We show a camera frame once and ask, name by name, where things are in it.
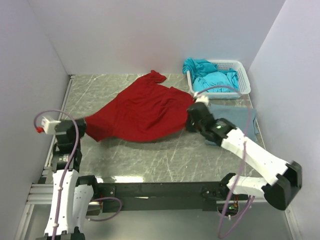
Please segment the red t shirt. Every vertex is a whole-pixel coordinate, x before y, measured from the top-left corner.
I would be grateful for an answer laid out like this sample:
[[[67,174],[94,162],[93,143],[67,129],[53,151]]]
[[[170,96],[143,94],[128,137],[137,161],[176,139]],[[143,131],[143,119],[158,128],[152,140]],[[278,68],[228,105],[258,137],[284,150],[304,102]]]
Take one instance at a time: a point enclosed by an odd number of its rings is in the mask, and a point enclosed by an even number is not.
[[[84,118],[86,134],[99,142],[116,137],[149,142],[182,130],[193,97],[162,83],[167,78],[152,70],[137,78],[112,101]]]

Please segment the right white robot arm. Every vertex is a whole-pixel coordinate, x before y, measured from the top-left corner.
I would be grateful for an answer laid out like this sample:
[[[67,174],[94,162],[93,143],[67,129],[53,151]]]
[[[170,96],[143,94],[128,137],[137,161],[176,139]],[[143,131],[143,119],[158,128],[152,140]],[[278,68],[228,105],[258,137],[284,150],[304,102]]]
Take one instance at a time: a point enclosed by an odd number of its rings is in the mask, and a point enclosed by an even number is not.
[[[187,109],[188,121],[207,141],[242,158],[260,177],[229,174],[221,180],[219,193],[230,200],[235,195],[264,198],[274,208],[284,211],[301,190],[302,166],[278,158],[249,139],[243,131],[225,118],[215,118],[204,102]]]

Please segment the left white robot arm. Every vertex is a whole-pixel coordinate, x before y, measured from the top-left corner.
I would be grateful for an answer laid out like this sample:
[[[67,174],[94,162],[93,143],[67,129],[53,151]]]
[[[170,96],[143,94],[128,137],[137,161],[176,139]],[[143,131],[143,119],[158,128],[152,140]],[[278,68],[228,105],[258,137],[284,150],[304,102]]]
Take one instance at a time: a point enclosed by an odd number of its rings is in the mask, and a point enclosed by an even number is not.
[[[44,240],[83,240],[83,225],[90,201],[100,195],[95,176],[80,176],[82,160],[80,138],[83,133],[73,130],[71,120],[43,117],[39,133],[55,135],[52,150],[53,193]]]

